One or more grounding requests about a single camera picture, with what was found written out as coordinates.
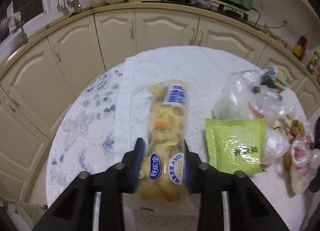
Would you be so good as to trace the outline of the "yellow snack food package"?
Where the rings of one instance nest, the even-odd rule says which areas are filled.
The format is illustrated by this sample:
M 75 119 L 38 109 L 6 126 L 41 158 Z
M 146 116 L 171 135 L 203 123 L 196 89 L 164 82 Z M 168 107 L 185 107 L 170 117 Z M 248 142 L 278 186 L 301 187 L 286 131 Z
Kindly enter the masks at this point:
M 170 80 L 148 88 L 151 105 L 148 149 L 140 165 L 138 194 L 141 199 L 175 202 L 185 192 L 184 126 L 187 83 Z

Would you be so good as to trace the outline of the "brown walnut cookie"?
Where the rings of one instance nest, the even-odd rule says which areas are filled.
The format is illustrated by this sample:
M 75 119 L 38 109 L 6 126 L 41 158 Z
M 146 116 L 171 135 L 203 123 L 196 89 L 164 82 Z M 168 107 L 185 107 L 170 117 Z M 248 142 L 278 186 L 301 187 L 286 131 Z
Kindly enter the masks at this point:
M 290 131 L 293 136 L 304 135 L 305 128 L 303 122 L 301 120 L 294 119 L 291 123 Z

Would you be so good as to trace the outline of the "cream kitchen cabinets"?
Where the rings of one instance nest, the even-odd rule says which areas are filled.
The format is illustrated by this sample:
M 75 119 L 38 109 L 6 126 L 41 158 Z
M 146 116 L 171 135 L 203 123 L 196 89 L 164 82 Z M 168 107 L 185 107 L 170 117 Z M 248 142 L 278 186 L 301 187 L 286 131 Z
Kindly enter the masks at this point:
M 319 84 L 280 39 L 261 26 L 177 4 L 113 4 L 60 17 L 1 63 L 1 192 L 27 200 L 50 141 L 89 83 L 128 57 L 198 45 L 288 73 L 307 117 L 319 109 Z

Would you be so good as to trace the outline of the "green tea packet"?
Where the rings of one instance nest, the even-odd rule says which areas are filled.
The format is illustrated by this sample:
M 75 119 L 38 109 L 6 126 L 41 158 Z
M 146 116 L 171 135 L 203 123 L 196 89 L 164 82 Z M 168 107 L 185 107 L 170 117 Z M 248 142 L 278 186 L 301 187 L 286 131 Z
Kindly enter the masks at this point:
M 206 119 L 205 137 L 209 164 L 220 172 L 238 170 L 246 175 L 262 172 L 261 151 L 267 119 Z

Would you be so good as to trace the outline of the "red white plastic wrapper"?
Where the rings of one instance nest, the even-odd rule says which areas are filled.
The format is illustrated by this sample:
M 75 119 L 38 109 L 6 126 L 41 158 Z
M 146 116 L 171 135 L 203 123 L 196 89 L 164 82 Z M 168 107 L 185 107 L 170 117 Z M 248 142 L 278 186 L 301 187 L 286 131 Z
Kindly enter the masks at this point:
M 311 149 L 311 138 L 298 134 L 290 148 L 291 188 L 295 194 L 302 194 L 315 178 L 319 168 L 319 149 Z

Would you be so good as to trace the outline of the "clear plastic bag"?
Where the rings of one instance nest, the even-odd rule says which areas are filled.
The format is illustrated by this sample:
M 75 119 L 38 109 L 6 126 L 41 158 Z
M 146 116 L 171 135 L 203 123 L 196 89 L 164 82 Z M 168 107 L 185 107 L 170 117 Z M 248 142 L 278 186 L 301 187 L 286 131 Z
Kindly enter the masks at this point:
M 273 129 L 276 119 L 285 116 L 286 110 L 278 91 L 261 85 L 261 82 L 258 70 L 233 73 L 213 106 L 213 117 L 266 119 L 266 141 L 262 149 L 261 164 L 272 165 L 289 150 L 290 143 L 285 134 Z

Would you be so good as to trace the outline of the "blue green carton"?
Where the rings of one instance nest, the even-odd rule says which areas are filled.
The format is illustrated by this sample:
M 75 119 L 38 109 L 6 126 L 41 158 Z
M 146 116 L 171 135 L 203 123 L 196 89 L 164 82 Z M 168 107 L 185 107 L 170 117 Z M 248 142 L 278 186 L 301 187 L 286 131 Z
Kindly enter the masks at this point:
M 252 92 L 257 94 L 262 93 L 264 90 L 273 90 L 277 94 L 281 94 L 289 86 L 289 77 L 281 69 L 272 67 L 258 76 Z

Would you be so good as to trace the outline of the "green label bottle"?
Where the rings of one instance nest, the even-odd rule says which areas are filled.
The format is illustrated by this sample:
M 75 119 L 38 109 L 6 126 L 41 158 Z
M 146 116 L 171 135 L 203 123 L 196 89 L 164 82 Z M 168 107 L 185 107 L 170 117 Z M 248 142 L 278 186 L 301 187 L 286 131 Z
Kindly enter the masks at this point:
M 320 52 L 319 50 L 315 50 L 312 54 L 312 57 L 308 63 L 308 65 L 306 66 L 306 68 L 311 72 L 313 73 L 315 68 L 317 67 L 317 64 L 318 64 L 318 61 L 319 61 L 319 55 L 320 55 Z

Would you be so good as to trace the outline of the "dark sauce bottle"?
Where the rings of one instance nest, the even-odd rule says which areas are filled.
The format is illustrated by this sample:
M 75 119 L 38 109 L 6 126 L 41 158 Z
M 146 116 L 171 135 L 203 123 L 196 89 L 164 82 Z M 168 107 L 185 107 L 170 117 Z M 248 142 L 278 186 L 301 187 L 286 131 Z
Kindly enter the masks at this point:
M 308 45 L 308 40 L 305 36 L 300 36 L 297 44 L 293 48 L 293 54 L 299 59 L 302 60 L 305 55 L 306 47 Z

